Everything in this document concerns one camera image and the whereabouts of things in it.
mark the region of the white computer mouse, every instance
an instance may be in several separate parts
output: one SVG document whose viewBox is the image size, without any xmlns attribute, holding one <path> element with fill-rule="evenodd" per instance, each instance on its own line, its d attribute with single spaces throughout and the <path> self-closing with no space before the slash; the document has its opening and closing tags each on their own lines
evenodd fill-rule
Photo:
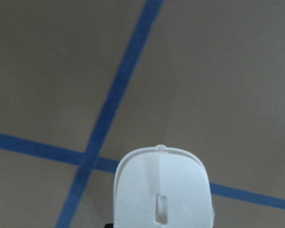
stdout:
<svg viewBox="0 0 285 228">
<path fill-rule="evenodd" d="M 206 169 L 188 151 L 164 145 L 128 153 L 114 180 L 115 228 L 212 228 Z"/>
</svg>

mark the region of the white mouse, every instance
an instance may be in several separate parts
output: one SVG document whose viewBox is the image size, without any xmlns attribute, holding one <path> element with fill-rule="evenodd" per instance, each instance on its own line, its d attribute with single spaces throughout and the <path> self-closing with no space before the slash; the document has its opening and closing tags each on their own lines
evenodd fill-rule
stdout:
<svg viewBox="0 0 285 228">
<path fill-rule="evenodd" d="M 115 228 L 212 228 L 206 169 L 188 151 L 164 145 L 128 153 L 114 180 Z"/>
</svg>

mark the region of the white object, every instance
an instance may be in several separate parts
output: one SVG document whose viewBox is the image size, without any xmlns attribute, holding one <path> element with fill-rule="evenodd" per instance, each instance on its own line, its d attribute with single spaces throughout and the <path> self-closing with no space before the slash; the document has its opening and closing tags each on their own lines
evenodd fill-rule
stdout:
<svg viewBox="0 0 285 228">
<path fill-rule="evenodd" d="M 134 150 L 114 180 L 115 228 L 212 228 L 209 180 L 193 154 L 158 145 Z"/>
</svg>

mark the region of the mouse body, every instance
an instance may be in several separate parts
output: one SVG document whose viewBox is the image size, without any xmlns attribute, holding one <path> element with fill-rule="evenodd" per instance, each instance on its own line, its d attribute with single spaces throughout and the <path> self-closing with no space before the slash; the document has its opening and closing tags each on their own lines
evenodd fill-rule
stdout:
<svg viewBox="0 0 285 228">
<path fill-rule="evenodd" d="M 206 169 L 188 151 L 164 145 L 128 153 L 114 179 L 115 228 L 212 228 Z"/>
</svg>

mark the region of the floor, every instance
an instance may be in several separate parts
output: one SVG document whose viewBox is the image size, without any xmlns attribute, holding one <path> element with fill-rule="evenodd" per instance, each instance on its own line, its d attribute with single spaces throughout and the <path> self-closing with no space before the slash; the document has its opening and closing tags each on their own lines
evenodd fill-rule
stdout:
<svg viewBox="0 0 285 228">
<path fill-rule="evenodd" d="M 165 144 L 216 228 L 285 228 L 285 1 L 147 2 L 0 1 L 0 227 L 102 228 L 118 161 Z"/>
</svg>

